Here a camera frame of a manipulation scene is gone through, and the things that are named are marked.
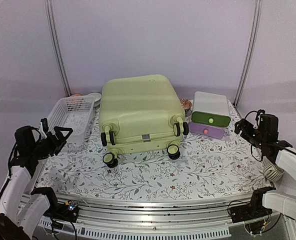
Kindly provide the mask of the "light green hard-shell suitcase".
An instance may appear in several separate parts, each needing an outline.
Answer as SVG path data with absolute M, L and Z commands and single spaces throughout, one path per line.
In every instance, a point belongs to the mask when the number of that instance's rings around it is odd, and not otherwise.
M 114 168 L 121 154 L 165 149 L 170 159 L 178 159 L 189 126 L 170 80 L 152 74 L 112 79 L 103 86 L 99 131 L 108 149 L 103 163 Z

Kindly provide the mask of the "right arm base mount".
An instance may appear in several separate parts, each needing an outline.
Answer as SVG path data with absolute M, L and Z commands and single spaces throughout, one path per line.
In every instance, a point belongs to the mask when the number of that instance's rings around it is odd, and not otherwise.
M 250 235 L 256 236 L 261 235 L 270 223 L 272 209 L 233 200 L 228 204 L 227 213 L 233 223 L 244 223 L 245 230 Z

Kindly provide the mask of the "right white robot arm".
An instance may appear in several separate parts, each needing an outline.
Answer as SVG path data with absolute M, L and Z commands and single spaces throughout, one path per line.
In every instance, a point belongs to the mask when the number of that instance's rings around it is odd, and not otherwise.
M 275 186 L 253 191 L 250 202 L 229 208 L 234 223 L 244 222 L 277 211 L 296 221 L 296 150 L 278 139 L 278 118 L 263 109 L 256 111 L 256 124 L 246 118 L 234 125 L 234 132 L 259 149 L 264 166 L 264 179 Z

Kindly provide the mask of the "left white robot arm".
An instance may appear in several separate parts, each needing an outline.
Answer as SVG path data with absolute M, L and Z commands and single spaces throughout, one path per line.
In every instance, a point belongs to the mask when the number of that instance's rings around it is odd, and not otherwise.
M 42 165 L 56 156 L 72 134 L 70 127 L 55 126 L 49 131 L 46 118 L 39 127 L 23 126 L 15 132 L 15 144 L 8 159 L 8 175 L 0 190 L 0 240 L 31 240 L 42 216 L 52 228 L 59 220 L 74 225 L 78 204 L 58 203 L 51 187 L 36 187 Z

